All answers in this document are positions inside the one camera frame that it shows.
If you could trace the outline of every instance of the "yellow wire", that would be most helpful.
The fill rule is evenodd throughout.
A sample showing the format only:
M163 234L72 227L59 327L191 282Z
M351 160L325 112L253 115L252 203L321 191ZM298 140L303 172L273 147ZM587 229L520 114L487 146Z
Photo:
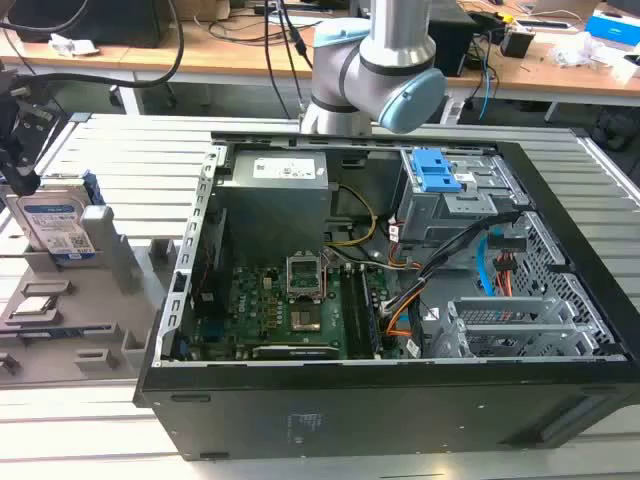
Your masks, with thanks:
M373 208L371 208L371 205L367 203L364 197L360 195L358 192L356 192L352 187L339 183L338 188L344 188L345 190L348 190L358 200L360 200L365 207L367 207L367 210L369 211L369 216L371 217L371 226L369 227L369 231L363 237L356 238L354 240L347 240L344 242L327 242L326 245L330 247L351 247L353 245L359 245L362 242L366 242L373 236L373 234L376 231L376 224L377 224L378 218L376 217L376 214L373 212Z

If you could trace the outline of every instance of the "blue box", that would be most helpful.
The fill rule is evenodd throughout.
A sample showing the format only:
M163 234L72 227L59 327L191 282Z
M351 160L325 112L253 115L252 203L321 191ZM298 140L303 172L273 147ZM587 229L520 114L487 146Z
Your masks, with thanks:
M411 163L423 192L458 193L462 190L462 185L453 176L451 163L440 150L416 148Z
M594 37L636 46L640 43L640 19L622 16L612 17L596 10L587 22L585 31Z

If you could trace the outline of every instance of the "blue hard drive label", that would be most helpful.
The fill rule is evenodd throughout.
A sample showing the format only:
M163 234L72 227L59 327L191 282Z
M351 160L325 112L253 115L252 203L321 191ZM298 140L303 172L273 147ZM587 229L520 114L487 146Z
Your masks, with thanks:
M81 260L95 256L95 248L80 225L82 213L73 205L24 205L33 233L56 258Z

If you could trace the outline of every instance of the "blue cable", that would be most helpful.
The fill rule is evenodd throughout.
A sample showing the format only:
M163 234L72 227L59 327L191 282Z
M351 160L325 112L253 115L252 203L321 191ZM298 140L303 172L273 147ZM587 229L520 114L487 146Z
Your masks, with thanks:
M489 51L484 56L484 76L485 76L485 92L484 92L484 105L482 105L482 111L480 112L480 120L484 117L484 112L487 110L489 104L489 94L491 93L491 79L489 78Z
M478 275L480 275L480 283L482 284L482 288L488 297L495 297L496 294L493 291L493 285L491 284L491 280L489 280L489 275L487 274L487 267L485 266L485 253L487 251L487 237L484 237L482 240L478 242L478 248L476 249L476 269L478 270Z

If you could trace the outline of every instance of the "power supply label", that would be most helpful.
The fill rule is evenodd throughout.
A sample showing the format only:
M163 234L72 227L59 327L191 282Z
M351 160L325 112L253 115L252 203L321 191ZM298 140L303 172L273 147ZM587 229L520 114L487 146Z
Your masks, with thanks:
M256 158L253 178L315 180L313 158Z

